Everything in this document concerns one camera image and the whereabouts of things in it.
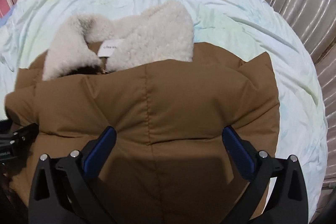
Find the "brown puffer jacket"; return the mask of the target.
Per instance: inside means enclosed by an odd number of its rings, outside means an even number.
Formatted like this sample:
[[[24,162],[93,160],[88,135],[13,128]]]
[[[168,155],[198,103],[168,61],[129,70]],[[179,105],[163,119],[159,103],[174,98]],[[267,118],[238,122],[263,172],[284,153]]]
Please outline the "brown puffer jacket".
[[[118,223],[219,223],[247,186],[226,152],[230,125],[274,155],[280,102],[268,53],[242,61],[196,43],[190,62],[162,60],[103,73],[94,65],[42,78],[46,55],[20,69],[5,109],[39,125],[29,154],[10,163],[9,191],[28,204],[41,154],[63,157],[113,127],[116,145],[94,190]]]

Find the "pale floral duvet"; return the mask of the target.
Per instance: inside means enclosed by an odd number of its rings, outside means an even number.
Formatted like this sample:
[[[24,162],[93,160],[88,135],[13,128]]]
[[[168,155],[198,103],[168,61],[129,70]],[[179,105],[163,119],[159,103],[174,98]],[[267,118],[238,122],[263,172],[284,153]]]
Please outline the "pale floral duvet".
[[[1,20],[1,96],[14,89],[19,68],[50,45],[73,14],[109,19],[141,13],[168,0],[18,0]],[[264,0],[177,0],[190,13],[195,42],[222,47],[244,61],[267,52],[280,99],[276,156],[298,156],[313,216],[327,168],[327,120],[315,66],[285,19]]]

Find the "shiny beige curtain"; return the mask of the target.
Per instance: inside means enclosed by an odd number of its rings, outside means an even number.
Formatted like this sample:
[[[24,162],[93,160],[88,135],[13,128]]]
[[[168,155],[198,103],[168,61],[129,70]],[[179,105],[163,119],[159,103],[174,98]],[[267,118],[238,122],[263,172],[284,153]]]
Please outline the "shiny beige curtain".
[[[295,31],[314,62],[328,124],[324,188],[335,186],[335,0],[266,0]]]

